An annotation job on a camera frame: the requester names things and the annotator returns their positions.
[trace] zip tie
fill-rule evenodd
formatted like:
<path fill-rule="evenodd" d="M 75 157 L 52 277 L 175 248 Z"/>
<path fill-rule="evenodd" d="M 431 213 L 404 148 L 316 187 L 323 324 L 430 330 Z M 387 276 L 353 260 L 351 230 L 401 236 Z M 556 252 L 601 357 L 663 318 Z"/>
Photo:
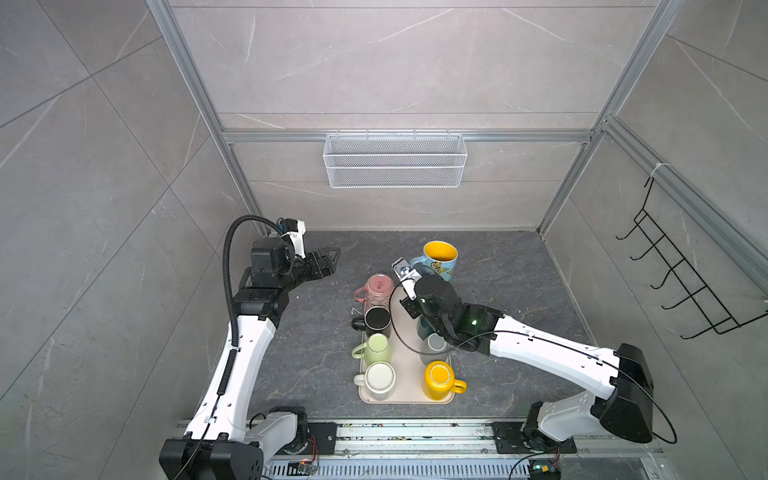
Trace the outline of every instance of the zip tie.
<path fill-rule="evenodd" d="M 656 170 L 658 170 L 659 167 L 662 166 L 662 165 L 667 165 L 668 167 L 672 166 L 672 164 L 663 164 L 661 162 L 657 162 L 656 166 L 654 167 L 654 169 L 650 171 L 650 175 L 653 177 L 653 175 L 656 173 Z"/>

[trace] black wire rack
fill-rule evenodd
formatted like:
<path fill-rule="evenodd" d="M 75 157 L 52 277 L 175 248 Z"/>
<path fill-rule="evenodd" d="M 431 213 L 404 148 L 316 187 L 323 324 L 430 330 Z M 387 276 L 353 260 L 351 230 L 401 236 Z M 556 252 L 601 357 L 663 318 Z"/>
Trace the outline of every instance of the black wire rack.
<path fill-rule="evenodd" d="M 672 310 L 673 308 L 681 305 L 682 303 L 685 303 L 686 301 L 691 300 L 696 305 L 696 307 L 699 309 L 699 311 L 704 316 L 704 318 L 707 320 L 707 323 L 709 323 L 709 325 L 710 325 L 707 328 L 701 330 L 699 333 L 696 333 L 696 334 L 691 335 L 691 336 L 680 335 L 680 338 L 685 339 L 685 340 L 693 339 L 693 338 L 698 337 L 702 333 L 709 332 L 710 330 L 714 330 L 715 333 L 717 333 L 718 335 L 722 335 L 724 333 L 730 332 L 731 330 L 735 330 L 737 328 L 741 328 L 742 326 L 748 325 L 748 324 L 754 322 L 755 320 L 758 320 L 758 319 L 761 319 L 761 318 L 763 318 L 765 316 L 768 316 L 768 310 L 766 310 L 766 312 L 763 315 L 756 316 L 756 317 L 754 317 L 752 319 L 747 320 L 746 322 L 739 322 L 733 316 L 733 314 L 726 308 L 726 306 L 723 305 L 723 302 L 720 301 L 720 298 L 718 298 L 718 296 L 710 288 L 710 286 L 707 284 L 707 282 L 704 281 L 704 278 L 701 277 L 701 275 L 696 270 L 696 268 L 688 261 L 688 259 L 683 255 L 683 253 L 680 252 L 680 249 L 677 248 L 677 245 L 674 244 L 672 239 L 669 238 L 669 236 L 664 232 L 664 230 L 661 229 L 659 224 L 656 223 L 656 220 L 654 220 L 654 218 L 647 212 L 647 210 L 645 210 L 645 206 L 648 203 L 648 197 L 650 196 L 650 189 L 653 187 L 653 185 L 654 185 L 654 179 L 652 177 L 649 177 L 648 180 L 646 180 L 645 185 L 644 185 L 644 188 L 647 187 L 648 192 L 645 194 L 645 200 L 643 201 L 643 207 L 640 209 L 639 212 L 637 212 L 637 215 L 635 215 L 634 219 L 632 220 L 634 222 L 634 227 L 632 227 L 632 230 L 630 230 L 629 233 L 627 233 L 623 237 L 616 237 L 616 239 L 617 240 L 625 240 L 627 237 L 629 237 L 632 234 L 632 232 L 634 232 L 635 230 L 639 230 L 645 236 L 645 238 L 650 242 L 650 247 L 648 247 L 648 250 L 645 250 L 645 252 L 643 252 L 643 254 L 640 255 L 639 257 L 637 257 L 637 258 L 630 257 L 630 258 L 632 260 L 640 260 L 641 258 L 643 258 L 646 255 L 648 255 L 649 252 L 651 252 L 652 250 L 655 250 L 659 254 L 659 257 L 661 257 L 661 259 L 667 264 L 667 268 L 668 268 L 667 274 L 664 275 L 664 279 L 661 280 L 661 283 L 658 286 L 651 285 L 650 287 L 652 289 L 654 289 L 654 290 L 659 290 L 662 286 L 664 286 L 664 284 L 667 282 L 667 279 L 671 275 L 671 276 L 675 277 L 677 282 L 683 287 L 683 290 L 686 293 L 686 296 L 682 300 L 680 300 L 679 302 L 675 303 L 673 306 L 662 306 L 661 308 L 663 308 L 664 310 Z M 656 240 L 652 240 L 650 238 L 650 235 L 646 231 L 646 229 L 644 229 L 643 226 L 641 225 L 644 221 L 652 223 L 656 227 L 656 229 L 658 229 L 658 231 L 661 233 L 661 236 L 658 237 Z M 659 248 L 659 243 L 662 240 L 664 240 L 664 239 L 667 239 L 667 242 L 672 246 L 674 251 L 677 252 L 677 254 L 680 256 L 681 260 L 672 263 L 672 261 L 670 261 L 670 259 L 667 258 L 667 256 L 664 255 L 664 253 Z M 680 275 L 678 274 L 677 271 L 682 266 L 687 266 L 688 268 L 690 268 L 690 270 L 694 273 L 696 278 L 700 281 L 700 283 L 702 285 L 701 287 L 696 288 L 695 290 L 693 290 L 693 288 L 690 288 L 683 281 L 683 279 L 680 278 Z M 713 321 L 710 318 L 710 316 L 708 316 L 707 313 L 704 311 L 704 308 L 702 308 L 701 302 L 696 299 L 695 295 L 697 295 L 699 293 L 709 293 L 717 301 L 717 303 L 719 303 L 720 306 L 723 308 L 723 311 L 725 312 L 726 318 L 722 319 L 722 320 L 719 320 L 719 321 Z"/>

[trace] marble tile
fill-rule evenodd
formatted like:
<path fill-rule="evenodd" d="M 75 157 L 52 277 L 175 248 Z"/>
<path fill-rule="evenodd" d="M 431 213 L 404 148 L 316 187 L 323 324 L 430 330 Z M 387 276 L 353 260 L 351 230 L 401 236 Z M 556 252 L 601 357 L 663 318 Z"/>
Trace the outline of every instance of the marble tile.
<path fill-rule="evenodd" d="M 560 181 L 580 148 L 579 142 L 470 142 L 462 182 Z"/>
<path fill-rule="evenodd" d="M 92 74 L 161 36 L 144 0 L 40 4 Z"/>
<path fill-rule="evenodd" d="M 768 4 L 762 0 L 688 0 L 670 35 L 768 78 Z"/>
<path fill-rule="evenodd" d="M 165 41 L 160 38 L 94 76 L 169 184 L 208 137 Z"/>
<path fill-rule="evenodd" d="M 521 416 L 533 402 L 576 393 L 577 386 L 534 367 L 456 352 L 452 354 L 456 375 L 466 379 L 469 388 L 449 404 L 436 409 L 376 406 L 360 400 L 351 382 L 359 361 L 349 353 L 360 340 L 349 327 L 356 306 L 352 294 L 370 275 L 390 271 L 393 260 L 415 255 L 435 238 L 459 251 L 453 284 L 463 301 L 493 306 L 538 328 L 586 341 L 535 232 L 312 231 L 306 235 L 306 247 L 340 247 L 338 268 L 333 276 L 291 292 L 259 371 L 250 414 L 276 405 L 302 405 L 313 418 Z"/>
<path fill-rule="evenodd" d="M 768 250 L 768 82 L 665 38 L 619 117 Z"/>
<path fill-rule="evenodd" d="M 166 188 L 92 80 L 0 128 L 0 392 Z"/>
<path fill-rule="evenodd" d="M 224 128 L 584 128 L 597 112 L 547 114 L 219 114 Z"/>
<path fill-rule="evenodd" d="M 227 224 L 225 230 L 229 229 L 232 222 L 243 215 L 248 214 L 248 209 L 241 201 L 237 205 L 234 215 Z M 272 220 L 277 220 L 277 217 L 271 217 Z M 221 241 L 216 247 L 216 255 L 219 259 L 223 257 L 222 252 L 224 249 L 224 236 L 227 233 L 224 232 L 221 236 Z M 235 230 L 234 237 L 232 237 L 232 244 L 230 245 L 230 275 L 232 276 L 232 290 L 236 292 L 237 284 L 240 282 L 240 278 L 243 276 L 243 271 L 246 267 L 250 266 L 250 249 L 253 246 L 253 242 L 259 240 L 259 231 L 253 222 L 242 223 L 237 230 Z"/>
<path fill-rule="evenodd" d="M 627 279 L 742 472 L 747 478 L 759 478 L 768 460 L 760 443 L 762 425 L 768 422 L 762 400 L 768 396 L 768 382 L 762 380 L 768 379 L 763 371 L 768 353 L 751 346 L 768 341 L 768 319 L 723 335 L 710 332 L 692 340 L 680 338 L 707 328 L 707 321 L 690 300 L 671 311 L 661 309 L 685 298 L 681 285 L 670 278 L 661 289 L 650 288 L 651 284 L 658 285 L 667 272 L 663 260 L 655 252 L 638 261 L 629 258 L 650 246 L 638 231 L 624 241 L 615 238 L 631 228 L 631 218 L 647 192 L 643 188 L 646 179 L 645 172 L 616 144 L 607 142 L 592 158 L 571 197 Z M 647 210 L 737 319 L 745 321 L 765 313 L 765 294 L 660 187 L 651 190 Z M 667 255 L 680 258 L 672 247 L 664 249 L 665 245 L 660 245 Z M 693 290 L 700 281 L 688 270 L 681 266 L 676 272 Z M 713 319 L 727 318 L 711 294 L 703 292 L 696 298 Z"/>
<path fill-rule="evenodd" d="M 0 126 L 88 76 L 35 0 L 0 5 Z"/>
<path fill-rule="evenodd" d="M 174 7 L 571 7 L 571 0 L 171 0 Z M 655 0 L 582 0 L 579 7 L 653 7 Z"/>
<path fill-rule="evenodd" d="M 0 477 L 98 477 L 213 255 L 167 190 L 0 400 Z"/>
<path fill-rule="evenodd" d="M 248 180 L 328 183 L 323 142 L 258 142 L 233 146 Z"/>
<path fill-rule="evenodd" d="M 566 202 L 546 241 L 564 273 L 584 317 L 601 346 L 630 343 L 643 350 L 654 379 L 654 398 L 675 425 L 680 441 L 664 445 L 678 478 L 745 478 L 718 431 L 681 375 L 667 344 L 659 338 L 611 257 L 592 233 L 572 201 Z M 654 429 L 669 435 L 664 419 L 654 413 Z"/>
<path fill-rule="evenodd" d="M 652 10 L 174 12 L 219 111 L 384 114 L 599 111 Z"/>
<path fill-rule="evenodd" d="M 194 415 L 226 333 L 221 264 L 214 256 L 128 416 L 102 478 L 153 478 L 163 442 L 176 434 L 181 419 Z"/>
<path fill-rule="evenodd" d="M 468 142 L 462 183 L 562 180 L 579 147 L 578 142 Z M 238 143 L 234 148 L 251 181 L 327 181 L 322 143 Z"/>
<path fill-rule="evenodd" d="M 210 245 L 218 245 L 240 202 L 240 193 L 212 138 L 205 141 L 170 188 Z"/>
<path fill-rule="evenodd" d="M 266 217 L 314 230 L 533 230 L 558 181 L 466 182 L 457 188 L 331 188 L 250 182 Z"/>

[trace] yellow mug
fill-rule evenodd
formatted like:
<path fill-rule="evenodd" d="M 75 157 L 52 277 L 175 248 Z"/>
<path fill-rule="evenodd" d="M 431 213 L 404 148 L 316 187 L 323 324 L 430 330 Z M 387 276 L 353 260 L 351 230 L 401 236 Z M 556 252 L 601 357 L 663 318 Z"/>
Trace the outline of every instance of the yellow mug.
<path fill-rule="evenodd" d="M 436 360 L 427 365 L 422 388 L 430 399 L 439 401 L 444 399 L 449 392 L 466 392 L 467 383 L 456 379 L 453 369 L 448 363 Z"/>

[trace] gray mug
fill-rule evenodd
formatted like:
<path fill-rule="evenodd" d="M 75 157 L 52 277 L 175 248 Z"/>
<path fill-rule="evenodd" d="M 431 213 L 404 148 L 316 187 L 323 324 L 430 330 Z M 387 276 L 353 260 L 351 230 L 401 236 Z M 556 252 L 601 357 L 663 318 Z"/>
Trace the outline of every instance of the gray mug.
<path fill-rule="evenodd" d="M 442 338 L 438 333 L 433 333 L 432 335 L 427 336 L 422 341 L 422 349 L 421 351 L 424 353 L 443 353 L 442 355 L 419 355 L 422 359 L 422 363 L 424 365 L 429 365 L 430 363 L 440 360 L 441 362 L 447 362 L 448 361 L 448 352 L 446 350 L 449 348 L 448 342 L 445 341 L 444 338 Z"/>

